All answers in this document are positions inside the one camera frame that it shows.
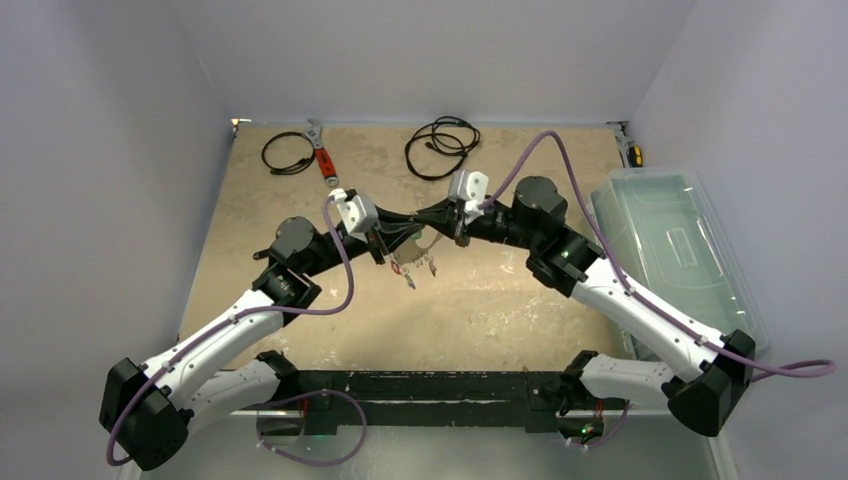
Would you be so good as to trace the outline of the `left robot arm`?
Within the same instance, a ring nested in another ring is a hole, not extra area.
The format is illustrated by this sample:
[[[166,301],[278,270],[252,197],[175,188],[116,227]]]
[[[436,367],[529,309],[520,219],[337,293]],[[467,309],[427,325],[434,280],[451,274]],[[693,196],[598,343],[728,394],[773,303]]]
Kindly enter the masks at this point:
[[[381,263],[423,228],[410,217],[347,205],[334,223],[333,205],[322,207],[326,232],[302,216],[282,221],[261,253],[268,263],[259,277],[209,324],[141,363],[124,358],[111,367],[99,412],[108,465],[156,469],[221,416],[254,404],[284,409],[295,402],[295,372],[280,354],[233,372],[221,369],[301,316],[347,310],[356,292],[353,259],[371,254]]]

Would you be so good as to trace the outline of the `red handled adjustable wrench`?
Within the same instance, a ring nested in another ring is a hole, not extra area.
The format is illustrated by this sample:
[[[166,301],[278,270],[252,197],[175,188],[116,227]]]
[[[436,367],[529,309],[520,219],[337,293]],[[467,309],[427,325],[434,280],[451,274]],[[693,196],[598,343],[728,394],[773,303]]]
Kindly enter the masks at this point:
[[[308,122],[310,126],[305,130],[304,135],[313,147],[315,158],[326,186],[336,188],[339,185],[339,179],[332,159],[322,140],[323,126],[316,119],[309,119]]]

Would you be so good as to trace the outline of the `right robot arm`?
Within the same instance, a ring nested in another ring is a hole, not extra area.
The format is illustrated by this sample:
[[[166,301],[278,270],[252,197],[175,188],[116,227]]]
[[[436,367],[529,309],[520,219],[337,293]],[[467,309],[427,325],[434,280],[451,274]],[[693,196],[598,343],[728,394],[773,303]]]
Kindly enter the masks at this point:
[[[459,246],[481,239],[527,250],[537,281],[602,313],[658,357],[582,351],[562,373],[561,412],[607,399],[666,406],[689,430],[717,436],[751,384],[753,338],[685,315],[616,267],[608,251],[566,224],[568,203],[550,179],[521,179],[510,205],[486,195],[486,184],[478,172],[462,175],[446,199],[409,218]]]

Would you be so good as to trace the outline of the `clear plastic storage bin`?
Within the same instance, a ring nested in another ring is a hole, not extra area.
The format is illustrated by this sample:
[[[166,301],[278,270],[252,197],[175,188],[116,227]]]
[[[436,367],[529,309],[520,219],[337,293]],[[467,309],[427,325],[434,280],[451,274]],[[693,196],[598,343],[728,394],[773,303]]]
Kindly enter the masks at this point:
[[[693,173],[620,169],[589,207],[623,270],[684,314],[770,350],[769,333],[706,191]]]

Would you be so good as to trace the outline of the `metal key organizer ring plate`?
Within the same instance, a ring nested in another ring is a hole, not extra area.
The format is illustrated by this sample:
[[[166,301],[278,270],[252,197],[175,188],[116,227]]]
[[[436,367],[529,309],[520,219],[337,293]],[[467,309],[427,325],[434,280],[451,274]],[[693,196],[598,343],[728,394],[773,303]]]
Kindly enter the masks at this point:
[[[442,234],[436,233],[433,239],[426,246],[421,246],[418,243],[420,239],[410,239],[404,242],[395,252],[393,252],[389,256],[390,261],[394,260],[400,265],[402,275],[397,276],[401,277],[410,289],[416,290],[417,287],[408,268],[409,265],[413,265],[416,268],[426,265],[430,274],[433,277],[437,275],[438,269],[435,265],[435,259],[432,255],[432,249],[443,238],[444,236]]]

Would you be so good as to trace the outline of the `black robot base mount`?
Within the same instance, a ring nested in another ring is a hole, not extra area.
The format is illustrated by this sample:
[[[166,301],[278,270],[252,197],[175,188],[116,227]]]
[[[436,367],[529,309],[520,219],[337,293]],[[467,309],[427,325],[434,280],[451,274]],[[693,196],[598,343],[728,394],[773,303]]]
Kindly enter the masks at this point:
[[[298,409],[308,435],[341,426],[521,428],[589,443],[609,432],[599,400],[578,386],[576,371],[299,370],[282,354],[262,352],[281,383],[278,409]]]

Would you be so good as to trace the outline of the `yellow black clamp tool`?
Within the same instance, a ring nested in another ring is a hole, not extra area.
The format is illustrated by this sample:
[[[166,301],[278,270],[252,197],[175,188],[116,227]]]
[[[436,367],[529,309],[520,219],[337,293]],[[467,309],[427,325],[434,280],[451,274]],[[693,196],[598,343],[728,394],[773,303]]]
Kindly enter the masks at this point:
[[[606,125],[615,137],[622,166],[624,168],[642,168],[644,166],[643,155],[634,138],[628,133],[628,122],[607,122]]]

